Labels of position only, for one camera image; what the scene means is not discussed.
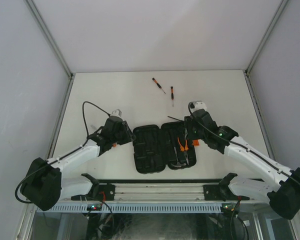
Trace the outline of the black plastic tool case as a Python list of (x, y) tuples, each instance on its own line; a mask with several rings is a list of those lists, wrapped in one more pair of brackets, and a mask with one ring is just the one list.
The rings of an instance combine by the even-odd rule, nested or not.
[(161, 126), (155, 124), (136, 127), (133, 130), (136, 140), (133, 144), (134, 164), (140, 174), (160, 173), (166, 167), (171, 170), (191, 168), (197, 163), (195, 146), (191, 140), (187, 140), (189, 165), (182, 168), (172, 166), (177, 163), (174, 152), (181, 164), (186, 163), (184, 153), (180, 151), (178, 137), (181, 144), (185, 144), (184, 122), (167, 122)]

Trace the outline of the orange handled needle-nose pliers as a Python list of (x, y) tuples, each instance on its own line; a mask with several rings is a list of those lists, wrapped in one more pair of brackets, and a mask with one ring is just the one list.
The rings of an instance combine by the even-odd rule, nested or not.
[(180, 151), (184, 154), (186, 164), (189, 165), (188, 140), (186, 138), (184, 139), (184, 145), (182, 145), (181, 140), (180, 140), (179, 137), (177, 138), (177, 141), (178, 141), (178, 144), (179, 144)]

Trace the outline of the small claw hammer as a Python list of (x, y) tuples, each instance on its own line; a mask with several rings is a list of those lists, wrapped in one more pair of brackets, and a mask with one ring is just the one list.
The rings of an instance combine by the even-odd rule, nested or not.
[(178, 154), (177, 154), (176, 147), (174, 146), (173, 149), (174, 149), (174, 153), (175, 153), (176, 164), (172, 164), (172, 166), (175, 167), (175, 168), (182, 168), (182, 167), (185, 167), (187, 164), (186, 164), (186, 163), (180, 163), (179, 158), (178, 158)]

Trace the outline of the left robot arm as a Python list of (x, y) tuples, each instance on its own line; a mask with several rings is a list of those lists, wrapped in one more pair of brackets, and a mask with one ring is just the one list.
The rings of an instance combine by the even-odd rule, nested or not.
[(128, 123), (118, 116), (110, 116), (105, 125), (88, 135), (86, 141), (63, 156), (32, 161), (25, 178), (15, 194), (22, 194), (25, 204), (34, 204), (43, 211), (51, 209), (58, 201), (83, 195), (88, 200), (99, 196), (97, 180), (87, 173), (78, 177), (66, 176), (84, 163), (100, 157), (114, 145), (124, 145), (134, 140)]

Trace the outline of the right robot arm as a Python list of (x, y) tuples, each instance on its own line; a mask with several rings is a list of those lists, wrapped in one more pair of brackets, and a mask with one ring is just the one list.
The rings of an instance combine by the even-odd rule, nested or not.
[(189, 108), (185, 125), (191, 140), (202, 140), (210, 149), (231, 157), (258, 174), (258, 180), (228, 173), (219, 182), (227, 200), (247, 197), (268, 204), (284, 219), (292, 220), (300, 210), (300, 167), (291, 169), (251, 147), (228, 126), (218, 126), (205, 109)]

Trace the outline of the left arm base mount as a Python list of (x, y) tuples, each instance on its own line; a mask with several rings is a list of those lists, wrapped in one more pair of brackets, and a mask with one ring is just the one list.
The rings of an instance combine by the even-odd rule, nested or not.
[(85, 200), (100, 200), (100, 201), (113, 201), (115, 198), (116, 186), (110, 183), (100, 182), (88, 173), (82, 173), (82, 177), (92, 183), (92, 186), (87, 194), (78, 194), (71, 197), (73, 201)]

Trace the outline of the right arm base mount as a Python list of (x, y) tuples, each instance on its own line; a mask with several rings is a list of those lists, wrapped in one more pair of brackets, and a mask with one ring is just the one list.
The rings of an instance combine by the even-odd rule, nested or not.
[(203, 186), (206, 201), (249, 201), (247, 196), (235, 195), (229, 189), (230, 181), (237, 177), (236, 173), (228, 173), (218, 184), (205, 184)]

